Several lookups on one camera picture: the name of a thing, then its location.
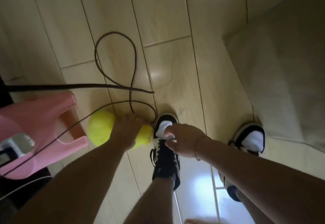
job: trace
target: black cable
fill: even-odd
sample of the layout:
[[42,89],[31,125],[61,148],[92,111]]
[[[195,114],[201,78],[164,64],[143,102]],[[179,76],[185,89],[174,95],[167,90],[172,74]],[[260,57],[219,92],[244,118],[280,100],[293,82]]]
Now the black cable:
[[[97,47],[99,42],[106,36],[112,35],[112,34],[118,34],[122,37],[127,38],[134,49],[134,55],[135,55],[135,64],[134,64],[134,72],[133,72],[133,76],[132,76],[132,80],[131,80],[131,85],[130,87],[128,86],[124,86],[119,84],[118,82],[114,81],[113,79],[111,79],[110,77],[108,77],[103,70],[101,69],[101,66],[99,64],[99,59],[97,58]],[[112,31],[112,32],[108,32],[103,34],[96,42],[95,45],[95,50],[94,50],[94,55],[95,55],[95,62],[97,65],[98,70],[103,74],[104,77],[108,78],[111,82],[115,83],[116,85],[111,85],[111,84],[65,84],[65,85],[10,85],[7,86],[6,89],[9,92],[21,92],[21,91],[31,91],[31,90],[67,90],[67,89],[73,89],[73,88],[115,88],[115,89],[124,89],[124,90],[129,90],[129,100],[127,101],[120,101],[120,102],[112,102],[106,105],[103,105],[99,108],[97,108],[95,111],[93,111],[92,113],[88,114],[86,117],[82,118],[81,120],[79,120],[78,122],[76,122],[75,124],[73,124],[71,127],[67,128],[64,132],[62,132],[59,136],[57,136],[57,138],[55,138],[53,141],[51,141],[50,143],[48,143],[47,145],[45,145],[43,148],[41,148],[39,151],[37,151],[35,154],[33,154],[30,158],[26,159],[25,161],[23,161],[22,163],[20,163],[19,165],[17,165],[16,167],[14,167],[13,169],[9,170],[8,172],[6,172],[5,174],[1,175],[0,178],[5,177],[7,174],[11,173],[12,171],[16,170],[17,168],[19,168],[21,165],[25,164],[26,162],[28,162],[30,159],[32,159],[33,157],[35,157],[36,155],[38,155],[40,152],[42,152],[44,149],[46,149],[47,147],[49,147],[51,144],[53,144],[57,139],[59,139],[61,136],[63,136],[66,132],[68,132],[69,130],[71,130],[73,127],[75,127],[77,124],[79,124],[80,122],[82,122],[83,120],[87,119],[89,116],[91,116],[92,114],[94,114],[95,112],[97,112],[98,110],[107,107],[109,105],[113,105],[113,104],[118,104],[118,103],[124,103],[124,102],[128,102],[130,104],[130,108],[132,110],[132,112],[134,113],[134,110],[132,108],[132,102],[137,102],[137,103],[142,103],[145,104],[147,106],[149,106],[153,112],[155,113],[155,118],[152,121],[152,123],[156,120],[157,118],[157,112],[154,109],[154,107],[152,107],[149,103],[145,103],[145,102],[141,102],[141,101],[135,101],[131,99],[131,92],[132,91],[141,91],[141,92],[145,92],[145,93],[149,93],[149,94],[153,94],[153,91],[147,91],[147,90],[142,90],[142,89],[138,89],[138,88],[133,88],[133,82],[134,82],[134,77],[136,75],[136,66],[137,66],[137,56],[136,56],[136,46],[134,45],[133,41],[125,34],[120,33],[120,32],[116,32],[116,31]]]

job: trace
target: white cable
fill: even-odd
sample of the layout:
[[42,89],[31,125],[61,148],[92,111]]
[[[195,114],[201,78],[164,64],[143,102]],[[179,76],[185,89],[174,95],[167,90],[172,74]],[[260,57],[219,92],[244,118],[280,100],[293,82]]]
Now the white cable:
[[3,196],[2,198],[0,198],[0,201],[1,201],[2,199],[6,198],[7,196],[11,195],[11,194],[14,193],[15,191],[17,191],[17,190],[19,190],[19,189],[25,187],[26,185],[29,185],[30,183],[33,183],[33,182],[35,182],[35,181],[38,181],[38,180],[40,180],[40,179],[45,179],[45,178],[52,178],[52,176],[44,176],[44,177],[40,177],[40,178],[38,178],[38,179],[32,180],[32,181],[30,181],[30,182],[28,182],[28,183],[26,183],[26,184],[24,184],[24,185],[18,187],[17,189],[13,190],[12,192],[8,193],[7,195]]

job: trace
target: hand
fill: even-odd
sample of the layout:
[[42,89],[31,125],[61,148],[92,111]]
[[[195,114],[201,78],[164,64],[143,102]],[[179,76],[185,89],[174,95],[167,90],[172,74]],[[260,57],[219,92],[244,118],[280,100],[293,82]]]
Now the hand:
[[165,129],[165,136],[173,134],[177,140],[167,140],[165,145],[175,153],[185,157],[195,157],[194,146],[197,140],[207,137],[203,131],[192,125],[173,124]]
[[143,124],[143,119],[135,114],[116,118],[109,141],[122,146],[125,151],[131,149]]

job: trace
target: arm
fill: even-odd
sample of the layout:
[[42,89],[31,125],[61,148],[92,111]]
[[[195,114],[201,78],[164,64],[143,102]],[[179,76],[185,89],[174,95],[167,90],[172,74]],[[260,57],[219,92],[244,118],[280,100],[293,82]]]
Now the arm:
[[243,153],[185,124],[169,126],[177,144],[166,145],[186,157],[196,156],[220,170],[275,223],[320,223],[325,181],[276,162]]
[[142,124],[135,115],[116,119],[108,142],[65,167],[11,223],[93,223],[117,166],[133,147]]

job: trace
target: sneaker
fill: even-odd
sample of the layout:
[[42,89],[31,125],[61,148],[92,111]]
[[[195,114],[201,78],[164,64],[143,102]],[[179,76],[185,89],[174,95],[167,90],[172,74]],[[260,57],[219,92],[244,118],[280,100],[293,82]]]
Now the sneaker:
[[[233,140],[229,141],[229,146],[259,156],[265,149],[265,132],[261,125],[248,123],[238,129]],[[219,172],[220,180],[225,186],[229,196],[240,202],[237,197],[238,188],[225,176]]]
[[175,140],[175,137],[165,137],[166,127],[178,123],[178,119],[172,113],[164,113],[158,117],[153,131],[153,142],[155,148],[150,152],[152,165],[155,167],[152,180],[156,177],[169,178],[174,181],[174,190],[180,185],[179,170],[180,164],[178,154],[170,150],[166,145],[166,140]]

